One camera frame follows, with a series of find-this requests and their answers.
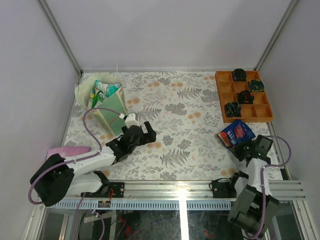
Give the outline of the blue Burts crisps bag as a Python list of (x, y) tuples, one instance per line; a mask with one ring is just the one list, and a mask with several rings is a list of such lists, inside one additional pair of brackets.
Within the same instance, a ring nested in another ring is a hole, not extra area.
[(238, 119), (219, 132), (217, 137), (225, 147), (230, 148), (246, 143), (256, 135), (245, 122)]

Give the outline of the green Fox's spring tea bag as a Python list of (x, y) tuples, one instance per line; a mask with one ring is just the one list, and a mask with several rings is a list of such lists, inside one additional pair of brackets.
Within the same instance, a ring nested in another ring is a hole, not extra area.
[(88, 102), (88, 108), (95, 108), (96, 106), (100, 105), (107, 96), (98, 88), (93, 86), (90, 96), (89, 96), (89, 102)]

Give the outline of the teal Fox's mint candy bag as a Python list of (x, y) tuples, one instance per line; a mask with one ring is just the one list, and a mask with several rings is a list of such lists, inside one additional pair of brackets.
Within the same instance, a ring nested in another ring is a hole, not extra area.
[(96, 80), (94, 82), (94, 86), (102, 91), (102, 93), (105, 95), (106, 98), (110, 97), (111, 95), (113, 95), (114, 93), (116, 93), (118, 91), (118, 89), (121, 88), (121, 84), (120, 83), (115, 83), (115, 84), (107, 84), (107, 83), (102, 83), (99, 80)]

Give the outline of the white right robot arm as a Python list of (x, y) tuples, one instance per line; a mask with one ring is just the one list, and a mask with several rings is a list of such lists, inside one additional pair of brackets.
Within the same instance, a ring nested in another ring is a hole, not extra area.
[(272, 221), (279, 200), (272, 196), (269, 187), (267, 156), (273, 141), (258, 135), (248, 146), (240, 148), (246, 172), (234, 173), (228, 184), (228, 192), (236, 197), (227, 220), (246, 232), (249, 239), (261, 238)]

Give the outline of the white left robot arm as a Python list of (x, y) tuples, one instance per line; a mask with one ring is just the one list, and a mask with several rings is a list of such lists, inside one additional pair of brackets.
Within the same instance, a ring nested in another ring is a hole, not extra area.
[(150, 123), (122, 127), (123, 134), (106, 143), (100, 151), (73, 157), (50, 156), (30, 179), (28, 194), (35, 191), (40, 202), (51, 207), (65, 197), (111, 198), (114, 190), (100, 168), (117, 164), (128, 158), (136, 147), (154, 143), (157, 133)]

